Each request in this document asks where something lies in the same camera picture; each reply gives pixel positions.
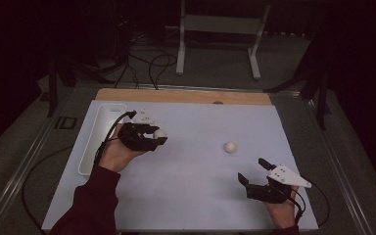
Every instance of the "hand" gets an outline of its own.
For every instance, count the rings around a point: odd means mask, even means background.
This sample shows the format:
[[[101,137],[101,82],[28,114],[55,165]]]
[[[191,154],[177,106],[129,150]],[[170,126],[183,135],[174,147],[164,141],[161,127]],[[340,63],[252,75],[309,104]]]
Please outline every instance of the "hand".
[[[292,186],[291,198],[295,200],[298,186]],[[271,220],[278,229],[284,229],[295,226],[295,204],[290,200],[286,200],[283,204],[270,204],[264,202],[268,212],[270,213]]]
[[[120,129],[121,124],[118,124],[112,138],[110,138],[110,141],[106,144],[102,158],[99,161],[99,166],[114,172],[122,171],[130,161],[145,153],[132,151],[126,148],[126,146],[124,146],[118,139],[118,132]]]

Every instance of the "human arm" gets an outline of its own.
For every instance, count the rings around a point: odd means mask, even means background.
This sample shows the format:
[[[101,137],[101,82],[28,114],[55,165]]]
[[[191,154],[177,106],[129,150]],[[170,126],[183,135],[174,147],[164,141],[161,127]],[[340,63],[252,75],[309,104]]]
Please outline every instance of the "human arm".
[[[89,180],[75,189],[72,206],[54,225],[52,235],[116,234],[119,172],[143,154],[127,149],[116,138],[120,129],[121,124],[118,124]]]
[[[296,192],[299,187],[292,186],[291,198],[295,200]],[[295,222],[295,204],[290,200],[286,200],[282,204],[271,204],[265,202],[270,218],[273,221],[276,229],[274,234],[276,235],[298,235],[299,226]]]

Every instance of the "white metal stand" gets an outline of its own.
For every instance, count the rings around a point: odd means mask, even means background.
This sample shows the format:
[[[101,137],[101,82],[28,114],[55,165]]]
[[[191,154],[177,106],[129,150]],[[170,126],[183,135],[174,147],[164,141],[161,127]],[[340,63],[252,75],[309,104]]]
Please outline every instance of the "white metal stand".
[[[270,5],[264,7],[263,14],[260,19],[246,19],[246,18],[226,18],[213,16],[197,16],[185,14],[185,0],[181,0],[181,18],[179,28],[179,50],[178,59],[176,63],[176,74],[182,75],[184,73],[185,62],[185,31],[211,31],[211,32],[228,32],[228,33],[242,33],[252,34],[256,36],[255,44],[249,48],[248,54],[250,65],[252,67],[253,78],[260,79],[260,71],[258,60],[256,59],[256,52],[259,47],[261,36],[263,34],[265,22],[270,11]]]

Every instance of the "maroon sleeve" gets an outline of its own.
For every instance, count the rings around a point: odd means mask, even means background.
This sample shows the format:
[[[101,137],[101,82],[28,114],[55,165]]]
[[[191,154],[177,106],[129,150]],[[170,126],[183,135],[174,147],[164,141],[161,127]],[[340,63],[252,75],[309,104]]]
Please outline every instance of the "maroon sleeve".
[[[285,229],[274,229],[275,235],[299,235],[299,226],[288,227]]]
[[[75,189],[71,208],[57,221],[50,234],[116,234],[119,179],[120,174],[95,165],[87,183]]]

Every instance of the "ball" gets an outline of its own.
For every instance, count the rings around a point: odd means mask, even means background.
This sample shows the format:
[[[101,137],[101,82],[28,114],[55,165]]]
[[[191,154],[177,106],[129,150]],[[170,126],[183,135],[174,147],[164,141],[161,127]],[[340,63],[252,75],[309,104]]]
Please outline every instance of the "ball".
[[[162,129],[157,129],[154,132],[154,139],[158,139],[160,137],[166,137],[166,132]]]
[[[224,151],[229,154],[233,153],[234,151],[236,151],[236,144],[234,144],[233,142],[227,142],[224,145]]]

